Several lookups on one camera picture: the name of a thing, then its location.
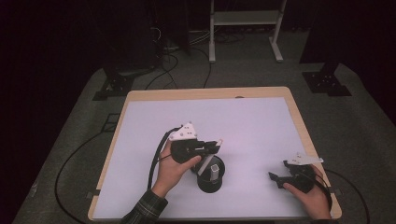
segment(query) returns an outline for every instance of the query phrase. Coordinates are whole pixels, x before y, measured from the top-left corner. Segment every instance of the hand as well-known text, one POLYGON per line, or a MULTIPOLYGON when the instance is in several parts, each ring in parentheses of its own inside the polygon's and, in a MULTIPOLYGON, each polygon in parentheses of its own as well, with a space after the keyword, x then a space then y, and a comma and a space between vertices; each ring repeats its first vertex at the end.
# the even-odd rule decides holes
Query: hand
MULTIPOLYGON (((311 166, 317 175, 323 177, 323 173, 316 166, 311 166)), ((316 177, 316 180, 319 183, 323 182, 323 180, 318 176, 316 177)), ((303 193, 299 191, 297 188, 289 183, 283 184, 283 188, 290 191, 290 193, 292 193, 298 200, 300 200, 300 202, 304 206, 305 211, 312 219, 332 219, 332 217, 330 216, 329 205, 326 195, 317 185, 314 185, 314 187, 308 193, 303 193)))
POLYGON ((186 171, 201 160, 200 156, 196 156, 182 164, 177 163, 173 160, 172 156, 170 156, 171 144, 172 142, 168 140, 160 154, 160 168, 158 171, 157 181, 151 189, 155 194, 162 198, 164 198, 168 191, 178 183, 186 171))

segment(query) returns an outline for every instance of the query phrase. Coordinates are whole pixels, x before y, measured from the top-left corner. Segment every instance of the left hand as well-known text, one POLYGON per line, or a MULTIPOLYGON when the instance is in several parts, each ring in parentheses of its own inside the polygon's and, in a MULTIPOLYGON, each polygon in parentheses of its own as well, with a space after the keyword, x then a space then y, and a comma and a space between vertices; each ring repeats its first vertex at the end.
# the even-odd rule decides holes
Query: left hand
POLYGON ((172 156, 169 156, 171 154, 171 144, 172 142, 168 140, 160 154, 160 168, 157 180, 151 189, 155 194, 162 198, 164 198, 169 190, 178 183, 186 171, 201 160, 200 156, 196 156, 182 164, 177 163, 173 160, 172 156))

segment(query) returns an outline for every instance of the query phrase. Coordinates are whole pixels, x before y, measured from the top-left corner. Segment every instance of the metal shelf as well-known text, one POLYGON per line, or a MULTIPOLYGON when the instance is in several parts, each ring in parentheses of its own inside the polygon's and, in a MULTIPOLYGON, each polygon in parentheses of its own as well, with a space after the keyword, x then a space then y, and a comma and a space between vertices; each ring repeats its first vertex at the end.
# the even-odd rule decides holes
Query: metal shelf
POLYGON ((276 24, 278 10, 215 12, 214 25, 276 24))

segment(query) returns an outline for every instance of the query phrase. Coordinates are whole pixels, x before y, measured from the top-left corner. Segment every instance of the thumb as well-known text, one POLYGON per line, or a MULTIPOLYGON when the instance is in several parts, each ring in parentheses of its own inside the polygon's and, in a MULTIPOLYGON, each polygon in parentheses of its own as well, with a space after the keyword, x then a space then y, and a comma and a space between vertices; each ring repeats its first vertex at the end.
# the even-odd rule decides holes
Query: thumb
POLYGON ((305 194, 299 189, 295 188, 293 185, 289 183, 284 183, 283 188, 288 190, 292 195, 294 195, 298 200, 303 201, 305 194))
POLYGON ((195 156, 195 157, 192 157, 191 159, 189 159, 188 161, 184 162, 180 166, 183 168, 183 170, 187 171, 192 166, 194 166, 196 163, 198 163, 200 160, 201 160, 201 156, 195 156))

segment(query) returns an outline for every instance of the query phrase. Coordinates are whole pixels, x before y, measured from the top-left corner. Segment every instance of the dark background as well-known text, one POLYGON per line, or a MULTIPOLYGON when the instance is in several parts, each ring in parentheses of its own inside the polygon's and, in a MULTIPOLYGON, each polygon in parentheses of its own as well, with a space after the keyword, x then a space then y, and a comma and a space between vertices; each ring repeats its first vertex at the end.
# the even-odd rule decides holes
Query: dark background
MULTIPOLYGON (((82 89, 104 62, 128 59, 136 67, 154 65, 152 24, 163 26, 173 38, 186 34, 174 33, 174 20, 179 27, 208 28, 209 1, 166 2, 0 1, 1 95, 6 102, 1 223, 15 217, 82 89), (174 6, 184 7, 176 13, 174 6)), ((266 9, 276 3, 218 1, 217 8, 266 9)), ((395 122, 395 9, 390 0, 289 0, 282 28, 312 28, 301 62, 335 57, 360 76, 395 122)))

